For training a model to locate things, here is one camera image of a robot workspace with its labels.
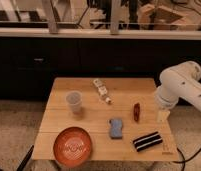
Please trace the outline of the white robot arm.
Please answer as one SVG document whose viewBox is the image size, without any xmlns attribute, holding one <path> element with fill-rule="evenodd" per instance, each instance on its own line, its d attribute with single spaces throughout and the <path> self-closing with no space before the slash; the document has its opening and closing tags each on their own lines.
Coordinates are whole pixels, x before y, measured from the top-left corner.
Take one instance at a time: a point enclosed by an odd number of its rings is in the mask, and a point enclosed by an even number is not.
<svg viewBox="0 0 201 171">
<path fill-rule="evenodd" d="M 165 122 L 180 98 L 201 112 L 201 66 L 186 61 L 164 69 L 159 76 L 160 85 L 154 92 L 159 112 L 157 122 Z"/>
</svg>

